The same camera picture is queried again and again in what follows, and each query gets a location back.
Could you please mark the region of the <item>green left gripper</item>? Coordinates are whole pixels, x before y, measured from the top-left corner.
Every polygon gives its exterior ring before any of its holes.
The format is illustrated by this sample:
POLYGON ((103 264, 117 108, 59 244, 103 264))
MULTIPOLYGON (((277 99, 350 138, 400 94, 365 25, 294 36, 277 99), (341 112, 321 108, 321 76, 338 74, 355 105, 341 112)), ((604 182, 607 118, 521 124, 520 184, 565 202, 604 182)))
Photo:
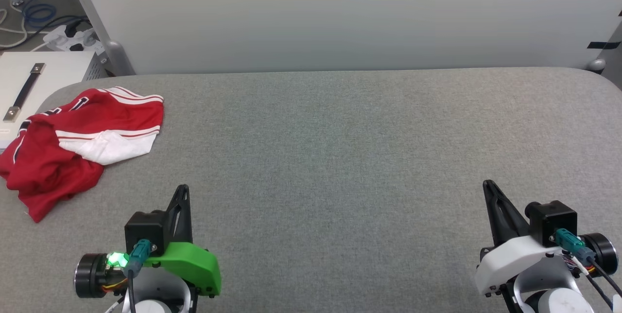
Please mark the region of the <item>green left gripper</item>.
MULTIPOLYGON (((142 270, 164 269, 195 287, 200 296, 220 295, 222 278, 216 256, 193 244, 190 189, 178 185, 168 207, 170 243, 164 255, 147 258, 142 270), (178 224, 178 239, 174 242, 178 224)), ((123 269, 128 253, 87 253, 75 269, 75 292, 82 299, 102 298, 108 293, 119 296, 127 290, 123 269)))

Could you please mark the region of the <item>red Bulls basketball jersey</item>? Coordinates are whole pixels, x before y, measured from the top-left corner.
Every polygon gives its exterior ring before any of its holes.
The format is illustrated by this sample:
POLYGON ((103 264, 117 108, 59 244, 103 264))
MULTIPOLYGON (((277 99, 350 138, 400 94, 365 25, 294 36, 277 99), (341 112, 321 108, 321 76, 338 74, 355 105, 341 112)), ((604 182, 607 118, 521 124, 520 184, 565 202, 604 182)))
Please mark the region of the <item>red Bulls basketball jersey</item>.
POLYGON ((106 165, 148 154, 164 122, 164 98, 93 88, 29 116, 0 154, 0 176, 38 224, 60 201, 95 187, 106 165))

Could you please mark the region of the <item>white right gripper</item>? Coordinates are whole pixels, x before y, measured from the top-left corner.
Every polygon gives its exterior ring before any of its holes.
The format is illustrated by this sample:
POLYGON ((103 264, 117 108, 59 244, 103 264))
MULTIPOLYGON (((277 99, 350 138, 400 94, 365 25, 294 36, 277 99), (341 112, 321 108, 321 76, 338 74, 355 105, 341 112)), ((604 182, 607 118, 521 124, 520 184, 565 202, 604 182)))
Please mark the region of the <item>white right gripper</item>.
POLYGON ((478 293, 504 299, 582 299, 562 249, 543 247, 528 236, 528 223, 493 180, 484 181, 484 199, 496 247, 482 249, 475 273, 478 293))

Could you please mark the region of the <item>white equipment case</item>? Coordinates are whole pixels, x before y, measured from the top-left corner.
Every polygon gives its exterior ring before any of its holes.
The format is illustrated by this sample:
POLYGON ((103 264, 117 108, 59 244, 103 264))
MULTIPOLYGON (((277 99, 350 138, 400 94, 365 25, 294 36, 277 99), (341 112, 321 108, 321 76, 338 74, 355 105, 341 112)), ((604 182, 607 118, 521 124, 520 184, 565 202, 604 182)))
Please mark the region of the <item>white equipment case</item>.
POLYGON ((17 136, 22 121, 37 113, 51 94, 69 85, 108 76, 94 51, 4 52, 0 55, 0 154, 17 136), (4 122, 7 110, 37 64, 44 67, 18 115, 11 122, 4 122))

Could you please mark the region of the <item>white power strip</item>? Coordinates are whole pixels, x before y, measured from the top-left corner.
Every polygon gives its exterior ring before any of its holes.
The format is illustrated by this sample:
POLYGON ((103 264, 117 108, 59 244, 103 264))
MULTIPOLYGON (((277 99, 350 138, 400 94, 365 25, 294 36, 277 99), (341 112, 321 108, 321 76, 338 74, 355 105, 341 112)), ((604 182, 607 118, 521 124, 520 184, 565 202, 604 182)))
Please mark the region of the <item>white power strip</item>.
POLYGON ((68 31, 67 25, 57 27, 44 36, 44 45, 58 52, 93 51, 97 55, 105 52, 93 29, 77 31, 74 35, 68 35, 68 31))

